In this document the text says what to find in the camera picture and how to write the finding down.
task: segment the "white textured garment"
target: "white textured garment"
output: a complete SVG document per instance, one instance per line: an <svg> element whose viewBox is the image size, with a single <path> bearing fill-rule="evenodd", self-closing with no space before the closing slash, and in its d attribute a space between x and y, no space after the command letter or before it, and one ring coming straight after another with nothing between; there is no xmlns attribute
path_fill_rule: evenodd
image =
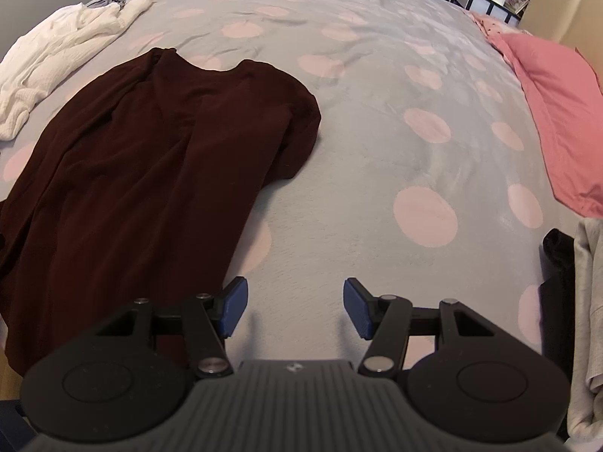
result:
<svg viewBox="0 0 603 452"><path fill-rule="evenodd" d="M583 219L574 241L576 336L568 433L603 438L603 220Z"/></svg>
<svg viewBox="0 0 603 452"><path fill-rule="evenodd" d="M153 0L60 8L19 39L0 63L0 140L13 139L35 104L117 39Z"/></svg>

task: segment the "gray bedspread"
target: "gray bedspread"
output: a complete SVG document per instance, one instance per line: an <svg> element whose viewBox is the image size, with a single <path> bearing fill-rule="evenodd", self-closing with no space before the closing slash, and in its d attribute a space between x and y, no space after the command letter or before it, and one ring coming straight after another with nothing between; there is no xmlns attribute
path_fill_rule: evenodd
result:
<svg viewBox="0 0 603 452"><path fill-rule="evenodd" d="M234 361L356 363L366 343L343 309L349 276L415 305L459 299L539 347L539 245L567 213L519 82L462 10L442 0L156 0L0 146L0 196L66 101L153 46L207 69L271 63L323 114L308 163L261 192L240 240L228 276L245 275L250 298L229 342ZM412 339L407 364L429 349Z"/></svg>

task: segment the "maroon shirt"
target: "maroon shirt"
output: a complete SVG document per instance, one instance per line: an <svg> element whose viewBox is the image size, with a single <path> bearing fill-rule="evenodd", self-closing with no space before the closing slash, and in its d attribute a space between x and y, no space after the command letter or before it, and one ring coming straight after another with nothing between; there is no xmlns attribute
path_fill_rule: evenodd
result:
<svg viewBox="0 0 603 452"><path fill-rule="evenodd" d="M137 297L218 291L258 192L297 173L319 122L299 81L249 60L214 72L152 49L88 84L1 206L10 366Z"/></svg>

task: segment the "polka dot bed sheet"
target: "polka dot bed sheet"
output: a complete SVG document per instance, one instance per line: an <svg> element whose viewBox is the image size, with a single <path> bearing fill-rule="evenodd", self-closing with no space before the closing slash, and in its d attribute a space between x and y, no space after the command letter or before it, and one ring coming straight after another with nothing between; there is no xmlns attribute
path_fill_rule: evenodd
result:
<svg viewBox="0 0 603 452"><path fill-rule="evenodd" d="M459 299L539 348L539 245L567 213L519 82L462 10L443 0L156 0L0 146L0 195L79 89L154 46L205 69L270 63L323 114L308 163L263 189L232 261L227 278L250 287L228 343L235 363L357 363L367 343L344 312L350 276L415 305ZM406 365L432 349L412 338Z"/></svg>

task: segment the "blue gripper pad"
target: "blue gripper pad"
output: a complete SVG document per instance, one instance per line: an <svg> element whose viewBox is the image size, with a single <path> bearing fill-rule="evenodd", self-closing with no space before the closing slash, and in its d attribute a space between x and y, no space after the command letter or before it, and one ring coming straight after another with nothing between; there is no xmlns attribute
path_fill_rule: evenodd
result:
<svg viewBox="0 0 603 452"><path fill-rule="evenodd" d="M222 338L232 336L240 317L245 312L248 296L249 286L247 285L247 279L241 277L239 283L224 299L224 313L218 323L218 334Z"/></svg>
<svg viewBox="0 0 603 452"><path fill-rule="evenodd" d="M354 289L349 279L343 283L343 306L347 315L354 323L360 338L372 340L375 335L375 326L369 316L369 306L360 294Z"/></svg>

